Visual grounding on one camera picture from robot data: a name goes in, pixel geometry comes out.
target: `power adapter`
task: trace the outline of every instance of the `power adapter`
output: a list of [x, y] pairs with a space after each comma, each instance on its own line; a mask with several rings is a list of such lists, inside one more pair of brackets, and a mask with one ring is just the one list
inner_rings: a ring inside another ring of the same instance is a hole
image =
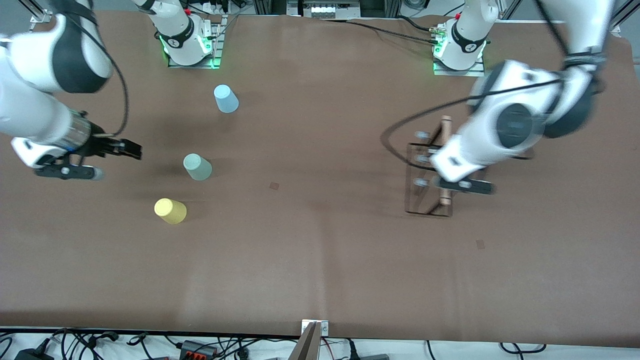
[[180, 347], [180, 358], [190, 360], [213, 360], [218, 349], [210, 345], [204, 345], [195, 341], [186, 340]]
[[381, 354], [381, 355], [364, 356], [364, 357], [361, 357], [360, 360], [389, 360], [389, 355]]
[[15, 360], [53, 360], [53, 357], [47, 354], [41, 354], [34, 348], [26, 348], [18, 352], [18, 355], [15, 356]]

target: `connector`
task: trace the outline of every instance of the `connector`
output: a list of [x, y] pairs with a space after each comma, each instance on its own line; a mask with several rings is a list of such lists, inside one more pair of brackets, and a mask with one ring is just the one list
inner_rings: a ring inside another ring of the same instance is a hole
[[186, 340], [180, 347], [180, 358], [189, 360], [213, 360], [218, 349], [195, 341]]
[[242, 348], [238, 351], [238, 359], [249, 360], [249, 349]]
[[349, 348], [351, 348], [351, 356], [349, 360], [360, 360], [360, 356], [358, 356], [358, 350], [356, 349], [356, 345], [353, 343], [353, 340], [347, 339], [349, 341]]
[[447, 29], [434, 27], [434, 28], [429, 28], [429, 32], [437, 35], [446, 35]]

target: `white floor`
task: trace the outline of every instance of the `white floor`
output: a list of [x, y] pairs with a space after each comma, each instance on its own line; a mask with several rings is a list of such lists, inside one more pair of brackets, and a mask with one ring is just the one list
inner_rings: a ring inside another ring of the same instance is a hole
[[[15, 334], [13, 345], [3, 357], [3, 359], [14, 359], [18, 351], [25, 348], [36, 348], [46, 334]], [[115, 343], [109, 340], [100, 340], [96, 351], [105, 360], [144, 360], [147, 359], [142, 347], [126, 345], [127, 340], [132, 336], [121, 336]], [[180, 338], [171, 337], [174, 342], [191, 340], [201, 344], [217, 342], [216, 338]], [[331, 344], [331, 349], [335, 359], [342, 359], [349, 356], [349, 345], [343, 339], [331, 339], [329, 342], [339, 341]], [[67, 336], [65, 349], [72, 342], [72, 337]], [[360, 357], [386, 354], [390, 360], [431, 360], [427, 352], [425, 341], [397, 341], [397, 340], [354, 340], [358, 355]], [[178, 359], [180, 350], [177, 350], [162, 336], [149, 336], [145, 344], [152, 357], [169, 357]], [[4, 350], [6, 342], [0, 345], [0, 353]], [[288, 359], [295, 344], [290, 341], [272, 343], [260, 341], [248, 347], [250, 360], [267, 360], [277, 357], [278, 359]], [[536, 348], [537, 345], [520, 344], [522, 350]], [[460, 343], [453, 341], [432, 341], [431, 348], [436, 360], [518, 360], [516, 355], [503, 352], [496, 343]], [[81, 347], [74, 353], [77, 359]], [[62, 359], [60, 345], [51, 341], [47, 347], [47, 354], [53, 356], [55, 360]], [[602, 347], [569, 347], [561, 345], [550, 345], [539, 354], [524, 355], [525, 360], [637, 360], [640, 359], [640, 349], [627, 348], [602, 348]], [[85, 351], [83, 359], [93, 359], [89, 351]], [[326, 346], [322, 346], [319, 353], [319, 360], [332, 360]]]

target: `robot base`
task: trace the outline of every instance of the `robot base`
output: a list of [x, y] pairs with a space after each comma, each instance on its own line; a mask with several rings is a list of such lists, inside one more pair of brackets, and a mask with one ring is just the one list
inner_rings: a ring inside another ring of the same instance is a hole
[[473, 78], [481, 78], [484, 76], [484, 57], [480, 56], [476, 63], [467, 70], [453, 70], [448, 68], [438, 60], [433, 58], [433, 74], [434, 75], [447, 75], [447, 76], [471, 76]]
[[228, 23], [228, 15], [222, 15], [222, 19], [220, 22], [211, 22], [209, 20], [204, 20], [205, 23], [205, 33], [206, 37], [214, 36], [215, 38], [211, 41], [203, 42], [204, 46], [211, 47], [211, 52], [205, 56], [199, 62], [193, 65], [179, 65], [175, 61], [171, 60], [166, 53], [165, 57], [167, 59], [167, 67], [171, 69], [219, 69], [220, 63], [222, 61], [222, 47], [225, 43], [226, 32], [220, 35], [226, 28]]
[[[407, 145], [407, 158], [414, 164], [429, 169], [420, 169], [406, 166], [406, 183], [404, 188], [404, 212], [413, 215], [428, 217], [452, 217], [453, 197], [456, 192], [471, 192], [481, 194], [491, 194], [493, 185], [484, 181], [486, 168], [472, 174], [457, 183], [450, 183], [441, 179], [435, 168], [429, 166], [429, 157], [437, 152], [451, 137], [451, 118], [442, 117], [440, 125], [436, 128], [433, 136], [423, 133], [422, 141], [419, 143], [409, 143]], [[431, 179], [426, 179], [427, 172], [434, 172]], [[429, 188], [438, 188], [439, 192], [431, 196], [431, 205], [426, 210], [421, 211], [421, 204], [429, 194]]]

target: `black cable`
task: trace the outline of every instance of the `black cable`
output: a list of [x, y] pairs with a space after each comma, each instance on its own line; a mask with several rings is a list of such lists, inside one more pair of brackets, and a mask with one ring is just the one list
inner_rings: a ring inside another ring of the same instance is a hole
[[258, 341], [260, 341], [261, 339], [256, 339], [256, 340], [252, 340], [250, 343], [243, 345], [241, 347], [238, 347], [237, 349], [231, 351], [229, 354], [226, 354], [224, 357], [222, 357], [222, 359], [226, 359], [228, 356], [230, 356], [231, 354], [235, 354], [236, 352], [242, 351], [246, 348], [248, 348], [250, 345], [253, 345], [255, 343], [257, 343]]
[[9, 348], [11, 347], [11, 345], [13, 345], [13, 338], [4, 338], [0, 340], [0, 344], [4, 343], [5, 341], [9, 341], [9, 344], [6, 345], [6, 348], [4, 348], [2, 354], [0, 354], [0, 359], [2, 359], [4, 355], [6, 355], [6, 352], [9, 351]]
[[69, 359], [73, 360], [74, 358], [74, 353], [76, 352], [76, 349], [78, 348], [78, 345], [80, 345], [80, 341], [78, 339], [74, 340], [76, 342], [76, 344], [74, 345], [73, 343], [71, 343], [71, 345], [73, 345], [73, 348], [71, 349], [71, 353], [69, 354]]
[[66, 331], [67, 328], [62, 328], [62, 329], [58, 329], [56, 331], [53, 332], [53, 334], [51, 334], [51, 336], [49, 336], [48, 338], [42, 340], [42, 342], [40, 343], [40, 345], [38, 345], [38, 347], [35, 349], [34, 354], [39, 356], [42, 355], [44, 353], [47, 352], [47, 345], [49, 345], [49, 342], [51, 341], [51, 339], [53, 339], [56, 335], [61, 334], [62, 332]]
[[[269, 341], [271, 343], [279, 343], [281, 341], [291, 341], [291, 342], [294, 342], [296, 344], [298, 343], [296, 340], [293, 340], [293, 339], [260, 339], [260, 340]], [[339, 343], [338, 341], [329, 341], [329, 344], [338, 344], [338, 343]]]
[[540, 87], [540, 86], [560, 83], [562, 81], [563, 81], [562, 79], [555, 79], [555, 80], [551, 80], [551, 81], [546, 81], [544, 83], [519, 86], [517, 88], [510, 88], [510, 89], [499, 90], [499, 91], [491, 91], [491, 92], [488, 92], [488, 93], [483, 94], [483, 95], [467, 96], [467, 97], [464, 97], [462, 99], [445, 102], [443, 104], [440, 104], [440, 105], [434, 106], [432, 108], [429, 108], [429, 109], [426, 109], [426, 110], [422, 110], [422, 111], [420, 111], [418, 113], [415, 113], [413, 115], [410, 115], [409, 117], [406, 117], [406, 118], [396, 122], [395, 124], [389, 126], [380, 135], [380, 142], [382, 143], [382, 146], [384, 146], [385, 149], [388, 152], [390, 152], [393, 156], [397, 157], [398, 159], [402, 160], [402, 162], [406, 163], [407, 165], [409, 165], [411, 167], [423, 169], [423, 170], [434, 170], [434, 168], [431, 168], [431, 167], [423, 167], [421, 165], [416, 165], [416, 164], [412, 163], [410, 159], [407, 159], [402, 154], [400, 154], [400, 152], [398, 150], [396, 150], [391, 145], [391, 143], [389, 141], [391, 135], [393, 133], [395, 133], [399, 128], [407, 125], [410, 122], [416, 121], [416, 120], [418, 120], [418, 119], [420, 119], [422, 117], [425, 117], [426, 115], [429, 115], [431, 113], [434, 113], [434, 112], [442, 110], [442, 109], [449, 108], [451, 106], [460, 104], [460, 103], [465, 102], [465, 101], [480, 100], [480, 99], [484, 99], [485, 97], [491, 96], [491, 95], [504, 94], [506, 92], [514, 92], [514, 91], [519, 91], [519, 90], [527, 90], [527, 89], [530, 89], [530, 88], [537, 88], [537, 87]]
[[142, 345], [142, 350], [144, 350], [145, 355], [147, 356], [147, 358], [149, 360], [153, 360], [153, 357], [151, 357], [151, 355], [149, 354], [149, 351], [147, 350], [147, 346], [145, 345], [145, 338], [146, 337], [147, 337], [147, 333], [143, 332], [142, 334], [136, 335], [136, 336], [132, 337], [131, 339], [129, 339], [129, 341], [127, 341], [127, 345], [132, 346], [132, 347], [136, 346], [137, 344]]
[[238, 9], [238, 12], [236, 13], [236, 16], [234, 16], [234, 18], [233, 18], [233, 19], [231, 19], [231, 20], [229, 20], [229, 21], [227, 22], [227, 25], [225, 26], [225, 29], [224, 29], [224, 30], [223, 30], [223, 31], [222, 31], [218, 36], [216, 36], [216, 37], [218, 37], [218, 38], [219, 38], [219, 37], [221, 37], [222, 35], [224, 35], [224, 34], [227, 32], [227, 29], [231, 26], [231, 24], [233, 24], [233, 23], [234, 23], [234, 21], [236, 21], [236, 20], [237, 20], [237, 18], [240, 16], [240, 14], [241, 14], [241, 13], [243, 13], [243, 12], [244, 12], [245, 10], [247, 10], [247, 9], [249, 9], [249, 7], [247, 7], [246, 9], [242, 9], [242, 8]]
[[66, 338], [67, 338], [67, 330], [65, 329], [64, 333], [62, 334], [62, 341], [60, 342], [60, 354], [62, 355], [62, 360], [67, 360], [67, 354], [65, 353], [65, 339]]
[[164, 338], [165, 338], [167, 341], [169, 341], [169, 342], [170, 342], [174, 347], [178, 347], [178, 343], [174, 343], [173, 341], [171, 341], [171, 339], [170, 339], [167, 335], [164, 335]]
[[406, 17], [404, 15], [398, 15], [398, 19], [406, 20], [411, 26], [413, 26], [416, 29], [419, 29], [419, 30], [422, 30], [422, 31], [431, 32], [431, 30], [429, 28], [425, 28], [424, 26], [420, 26], [420, 25], [416, 24], [413, 20], [411, 20], [411, 18]]
[[373, 29], [376, 31], [380, 31], [383, 33], [387, 33], [387, 34], [391, 34], [391, 35], [395, 35], [397, 37], [403, 37], [403, 38], [409, 38], [412, 40], [417, 40], [417, 41], [422, 41], [422, 42], [426, 42], [429, 43], [431, 45], [436, 45], [438, 42], [436, 40], [432, 40], [432, 39], [425, 39], [425, 38], [419, 38], [419, 37], [413, 37], [411, 35], [407, 35], [407, 34], [402, 34], [402, 33], [396, 33], [395, 31], [391, 31], [391, 30], [387, 30], [387, 29], [381, 29], [381, 28], [377, 28], [375, 26], [371, 26], [371, 25], [367, 25], [367, 24], [362, 24], [361, 22], [346, 22], [347, 24], [353, 24], [353, 25], [358, 25], [358, 26], [363, 26], [367, 29]]
[[444, 14], [443, 16], [447, 16], [447, 15], [449, 15], [451, 12], [456, 11], [457, 9], [461, 8], [462, 6], [464, 6], [464, 4], [461, 4], [461, 5], [456, 6], [455, 8], [453, 8], [453, 9], [449, 10], [449, 11], [448, 11], [446, 14]]
[[107, 49], [104, 46], [102, 46], [102, 44], [100, 44], [100, 42], [96, 40], [96, 38], [93, 37], [91, 33], [89, 33], [89, 31], [83, 28], [82, 25], [78, 24], [72, 17], [66, 16], [66, 18], [72, 23], [74, 23], [77, 26], [77, 28], [80, 29], [80, 31], [82, 31], [83, 34], [88, 36], [93, 41], [93, 43], [97, 47], [99, 47], [100, 50], [102, 50], [102, 52], [107, 56], [107, 58], [109, 58], [109, 61], [111, 61], [113, 68], [116, 70], [116, 73], [118, 73], [118, 78], [120, 78], [120, 84], [122, 85], [122, 93], [124, 96], [124, 115], [122, 117], [120, 129], [118, 129], [118, 131], [116, 131], [113, 134], [96, 134], [94, 135], [94, 137], [109, 138], [112, 136], [118, 136], [122, 133], [122, 131], [124, 131], [124, 129], [127, 127], [127, 123], [129, 122], [129, 89], [127, 88], [127, 82], [124, 79], [124, 75], [122, 75], [122, 71], [120, 71], [120, 67], [118, 66], [116, 61], [111, 57], [111, 55], [109, 55], [109, 53], [107, 52]]
[[223, 357], [224, 354], [226, 354], [227, 351], [229, 351], [230, 348], [236, 346], [239, 342], [240, 342], [240, 340], [236, 340], [235, 343], [231, 343], [231, 341], [227, 341], [227, 347], [222, 350], [222, 353], [220, 353], [220, 356]]
[[82, 355], [83, 355], [84, 351], [85, 351], [86, 349], [89, 349], [89, 351], [91, 351], [91, 353], [93, 354], [93, 358], [94, 358], [94, 359], [104, 360], [104, 358], [103, 358], [102, 356], [100, 356], [100, 354], [98, 354], [98, 353], [93, 349], [93, 347], [91, 347], [91, 346], [89, 345], [89, 343], [84, 339], [84, 335], [82, 335], [82, 336], [81, 336], [80, 334], [78, 334], [78, 333], [76, 333], [76, 332], [74, 332], [74, 331], [69, 331], [69, 333], [73, 334], [73, 335], [76, 337], [76, 339], [77, 339], [77, 340], [78, 340], [78, 341], [79, 341], [79, 342], [84, 346], [84, 348], [82, 349], [82, 351], [80, 351], [80, 359], [82, 359]]
[[549, 14], [547, 13], [547, 9], [540, 2], [540, 0], [534, 0], [534, 2], [536, 3], [536, 7], [538, 7], [538, 12], [540, 12], [540, 16], [542, 16], [542, 19], [545, 20], [545, 22], [547, 23], [547, 27], [549, 28], [549, 31], [551, 31], [551, 34], [553, 34], [554, 39], [556, 40], [556, 43], [560, 48], [560, 51], [562, 51], [562, 54], [564, 56], [569, 55], [569, 47], [566, 45], [566, 42], [564, 41], [562, 36], [560, 36], [560, 32], [558, 32], [557, 26], [553, 22], [551, 22], [551, 17], [549, 17]]
[[360, 356], [358, 355], [358, 350], [356, 349], [356, 345], [353, 343], [353, 340], [347, 338], [349, 342], [349, 348], [351, 349], [351, 356], [349, 360], [360, 360]]
[[520, 357], [520, 360], [524, 360], [524, 354], [538, 354], [540, 352], [545, 351], [545, 349], [547, 348], [547, 344], [542, 344], [540, 346], [540, 348], [538, 349], [534, 349], [534, 350], [522, 350], [520, 349], [520, 347], [518, 346], [518, 344], [516, 343], [511, 343], [513, 345], [513, 347], [516, 349], [514, 350], [509, 350], [506, 347], [504, 347], [504, 343], [499, 343], [498, 345], [500, 346], [500, 348], [502, 349], [502, 351], [509, 353], [511, 355], [518, 355]]
[[142, 345], [142, 350], [145, 351], [145, 355], [149, 358], [149, 360], [154, 360], [154, 358], [151, 357], [151, 355], [149, 354], [149, 350], [147, 350], [147, 346], [145, 345], [145, 341], [144, 340], [140, 341], [140, 345]]
[[429, 355], [431, 356], [431, 360], [436, 360], [436, 357], [433, 356], [433, 351], [431, 350], [431, 341], [427, 340], [427, 348], [429, 349]]

